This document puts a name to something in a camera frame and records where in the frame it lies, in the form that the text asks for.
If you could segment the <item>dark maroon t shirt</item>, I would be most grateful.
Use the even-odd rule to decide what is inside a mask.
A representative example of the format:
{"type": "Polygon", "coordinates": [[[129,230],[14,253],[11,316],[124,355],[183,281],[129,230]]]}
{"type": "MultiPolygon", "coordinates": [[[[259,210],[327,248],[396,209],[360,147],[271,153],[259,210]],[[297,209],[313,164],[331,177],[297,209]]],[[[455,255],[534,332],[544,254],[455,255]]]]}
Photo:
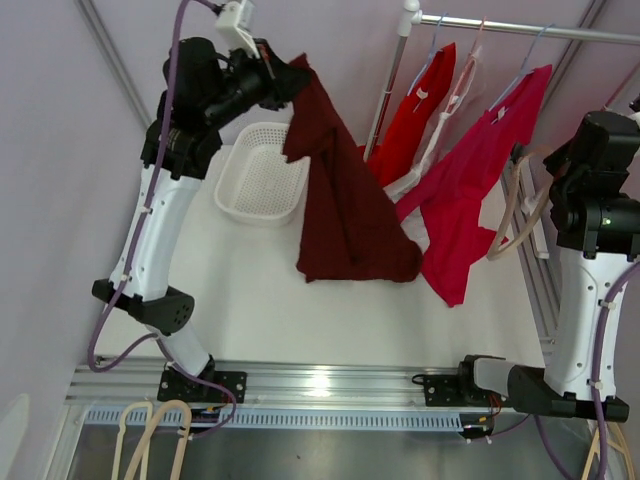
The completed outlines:
{"type": "Polygon", "coordinates": [[[395,205],[362,159],[306,55],[291,66],[309,74],[293,101],[283,154],[309,158],[297,270],[306,282],[416,279],[422,252],[402,229],[395,205]]]}

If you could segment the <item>white t shirt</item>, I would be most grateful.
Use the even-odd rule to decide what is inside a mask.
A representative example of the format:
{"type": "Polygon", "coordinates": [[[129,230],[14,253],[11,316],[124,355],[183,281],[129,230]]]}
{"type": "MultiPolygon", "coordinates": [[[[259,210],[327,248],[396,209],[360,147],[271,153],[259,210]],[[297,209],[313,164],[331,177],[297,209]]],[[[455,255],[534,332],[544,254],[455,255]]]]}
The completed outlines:
{"type": "Polygon", "coordinates": [[[393,203],[398,203],[409,191],[416,187],[420,180],[424,178],[429,169],[444,156],[443,147],[452,126],[467,111],[468,105],[463,111],[457,112],[453,116],[448,116],[445,106],[449,98],[451,89],[460,74],[454,70],[452,84],[449,92],[442,100],[438,109],[432,114],[427,122],[423,137],[413,159],[413,164],[407,174],[392,184],[384,187],[384,191],[393,203]]]}

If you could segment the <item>pink wire hanger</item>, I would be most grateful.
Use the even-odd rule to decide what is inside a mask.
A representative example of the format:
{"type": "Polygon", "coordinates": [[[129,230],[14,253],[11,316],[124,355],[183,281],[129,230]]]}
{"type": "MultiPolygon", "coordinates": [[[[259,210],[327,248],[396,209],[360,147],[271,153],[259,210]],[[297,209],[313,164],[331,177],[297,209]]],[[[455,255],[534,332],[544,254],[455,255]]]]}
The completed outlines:
{"type": "Polygon", "coordinates": [[[481,21],[474,43],[451,89],[444,109],[448,116],[463,111],[484,91],[482,53],[485,21],[486,19],[481,21]]]}

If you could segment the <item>pink t shirt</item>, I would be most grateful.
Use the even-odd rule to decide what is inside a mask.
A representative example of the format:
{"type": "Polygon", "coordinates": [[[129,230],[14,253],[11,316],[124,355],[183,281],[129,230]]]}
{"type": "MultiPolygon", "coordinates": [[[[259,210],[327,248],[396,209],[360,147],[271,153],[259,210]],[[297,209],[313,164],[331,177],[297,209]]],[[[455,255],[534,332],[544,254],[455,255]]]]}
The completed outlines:
{"type": "Polygon", "coordinates": [[[530,143],[551,74],[550,64],[526,74],[396,204],[401,221],[420,212],[429,237],[421,274],[450,308],[464,303],[470,268],[496,239],[479,224],[482,202],[514,145],[530,143]]]}

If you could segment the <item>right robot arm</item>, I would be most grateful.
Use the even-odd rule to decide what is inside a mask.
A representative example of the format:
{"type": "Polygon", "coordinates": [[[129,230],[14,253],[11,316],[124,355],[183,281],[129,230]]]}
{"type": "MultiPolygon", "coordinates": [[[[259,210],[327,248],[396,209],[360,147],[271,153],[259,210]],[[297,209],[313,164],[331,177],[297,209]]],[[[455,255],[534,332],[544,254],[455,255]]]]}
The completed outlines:
{"type": "Polygon", "coordinates": [[[639,270],[639,203],[621,190],[639,150],[639,117],[587,113],[575,135],[549,155],[549,197],[562,270],[559,329],[549,364],[520,365],[468,355],[455,392],[466,404],[490,392],[516,411],[625,422],[614,357],[624,290],[639,270]]]}

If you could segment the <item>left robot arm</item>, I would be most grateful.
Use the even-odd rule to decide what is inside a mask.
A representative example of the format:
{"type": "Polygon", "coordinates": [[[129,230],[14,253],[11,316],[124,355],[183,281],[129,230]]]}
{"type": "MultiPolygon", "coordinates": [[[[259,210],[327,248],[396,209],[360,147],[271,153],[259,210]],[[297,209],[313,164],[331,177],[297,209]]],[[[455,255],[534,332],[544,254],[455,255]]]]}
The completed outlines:
{"type": "Polygon", "coordinates": [[[220,131],[254,106],[278,111],[309,85],[311,74],[282,61],[268,42],[257,53],[237,48],[223,55],[205,38],[178,40],[163,65],[166,89],[141,152],[139,197],[120,260],[109,277],[92,286],[104,309],[102,329],[114,310],[147,329],[172,368],[180,389],[194,401],[209,398],[214,360],[189,320],[194,298],[169,284],[169,270],[190,204],[214,155],[220,131]]]}

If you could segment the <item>red t shirt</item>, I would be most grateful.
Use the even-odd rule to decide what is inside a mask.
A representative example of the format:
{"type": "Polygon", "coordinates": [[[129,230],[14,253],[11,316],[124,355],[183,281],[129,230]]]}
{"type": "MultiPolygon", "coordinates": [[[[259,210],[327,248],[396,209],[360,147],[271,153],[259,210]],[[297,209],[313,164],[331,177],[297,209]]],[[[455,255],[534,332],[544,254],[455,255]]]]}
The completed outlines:
{"type": "Polygon", "coordinates": [[[449,92],[456,62],[455,43],[439,49],[426,72],[400,102],[382,142],[367,162],[381,187],[409,172],[427,122],[449,92]]]}

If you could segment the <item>white perforated plastic basket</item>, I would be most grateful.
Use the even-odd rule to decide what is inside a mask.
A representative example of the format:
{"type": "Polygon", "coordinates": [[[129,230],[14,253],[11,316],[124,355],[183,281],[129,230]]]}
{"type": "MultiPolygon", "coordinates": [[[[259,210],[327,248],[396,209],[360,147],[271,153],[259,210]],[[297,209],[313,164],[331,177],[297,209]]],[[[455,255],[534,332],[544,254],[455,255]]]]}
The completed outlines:
{"type": "Polygon", "coordinates": [[[258,122],[238,135],[214,192],[217,206],[246,225],[282,227],[294,217],[310,168],[304,157],[290,163],[283,154],[287,123],[258,122]]]}

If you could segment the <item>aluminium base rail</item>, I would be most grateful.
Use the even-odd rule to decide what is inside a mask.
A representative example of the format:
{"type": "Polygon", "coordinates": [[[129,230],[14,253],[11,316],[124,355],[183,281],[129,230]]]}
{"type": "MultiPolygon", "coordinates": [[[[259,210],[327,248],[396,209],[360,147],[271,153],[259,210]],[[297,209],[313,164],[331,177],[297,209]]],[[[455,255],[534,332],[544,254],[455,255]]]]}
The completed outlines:
{"type": "Polygon", "coordinates": [[[211,392],[218,384],[243,409],[417,411],[426,408],[419,375],[454,375],[457,369],[215,361],[212,373],[193,381],[160,358],[132,358],[107,372],[81,365],[63,397],[68,406],[124,405],[155,400],[174,387],[211,392]]]}

